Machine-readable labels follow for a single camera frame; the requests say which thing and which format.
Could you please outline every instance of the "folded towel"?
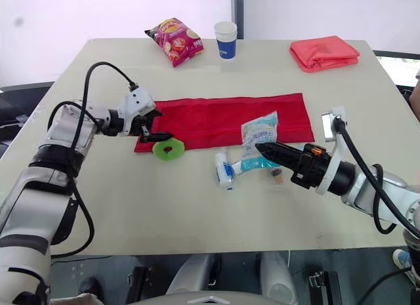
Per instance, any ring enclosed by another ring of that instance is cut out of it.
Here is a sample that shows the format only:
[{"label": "folded towel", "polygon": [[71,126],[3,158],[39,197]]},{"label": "folded towel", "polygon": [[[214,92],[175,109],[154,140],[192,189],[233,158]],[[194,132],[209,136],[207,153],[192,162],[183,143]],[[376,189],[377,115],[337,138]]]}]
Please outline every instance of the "folded towel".
[{"label": "folded towel", "polygon": [[329,36],[290,44],[290,53],[305,72],[315,72],[349,64],[357,64],[360,53],[337,36]]}]

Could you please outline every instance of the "snack bag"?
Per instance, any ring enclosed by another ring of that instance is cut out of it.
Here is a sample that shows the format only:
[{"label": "snack bag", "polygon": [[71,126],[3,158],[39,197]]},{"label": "snack bag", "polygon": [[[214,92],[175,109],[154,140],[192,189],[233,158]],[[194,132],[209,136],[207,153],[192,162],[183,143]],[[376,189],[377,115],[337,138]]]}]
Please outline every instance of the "snack bag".
[{"label": "snack bag", "polygon": [[177,18],[144,31],[163,49],[174,67],[204,49],[200,37]]}]

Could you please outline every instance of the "shoe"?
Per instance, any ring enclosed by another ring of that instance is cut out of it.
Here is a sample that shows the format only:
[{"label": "shoe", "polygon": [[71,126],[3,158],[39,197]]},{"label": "shoe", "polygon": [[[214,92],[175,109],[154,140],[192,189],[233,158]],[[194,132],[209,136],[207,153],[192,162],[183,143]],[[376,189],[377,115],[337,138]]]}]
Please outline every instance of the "shoe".
[{"label": "shoe", "polygon": [[[403,251],[401,249],[396,249],[392,253],[392,259],[397,267],[400,269],[411,267],[411,258],[409,256],[410,254],[406,251]],[[415,285],[415,276],[413,273],[413,270],[405,272],[405,274],[408,276],[408,279]]]},{"label": "shoe", "polygon": [[88,277],[80,283],[79,294],[94,294],[101,302],[104,301],[104,292],[95,277]]}]

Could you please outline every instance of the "red cloth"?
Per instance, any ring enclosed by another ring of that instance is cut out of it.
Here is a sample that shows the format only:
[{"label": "red cloth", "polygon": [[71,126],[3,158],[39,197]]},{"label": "red cloth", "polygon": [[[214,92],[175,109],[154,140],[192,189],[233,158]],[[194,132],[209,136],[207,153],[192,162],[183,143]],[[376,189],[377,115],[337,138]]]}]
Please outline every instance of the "red cloth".
[{"label": "red cloth", "polygon": [[337,36],[294,41],[290,44],[290,53],[305,72],[357,64],[360,56],[356,49]]},{"label": "red cloth", "polygon": [[[184,98],[156,102],[163,116],[152,132],[166,131],[186,150],[242,144],[241,125],[277,111],[279,142],[313,142],[314,135],[301,93],[273,97]],[[152,151],[153,143],[137,141],[135,152]]]}]

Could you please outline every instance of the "paper cup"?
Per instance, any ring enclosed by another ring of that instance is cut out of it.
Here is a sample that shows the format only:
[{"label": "paper cup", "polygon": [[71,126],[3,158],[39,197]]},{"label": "paper cup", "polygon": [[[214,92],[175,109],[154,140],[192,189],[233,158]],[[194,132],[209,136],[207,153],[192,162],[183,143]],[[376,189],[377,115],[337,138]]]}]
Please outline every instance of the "paper cup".
[{"label": "paper cup", "polygon": [[236,36],[238,28],[233,22],[219,22],[215,25],[217,46],[220,57],[232,59],[236,53]]}]

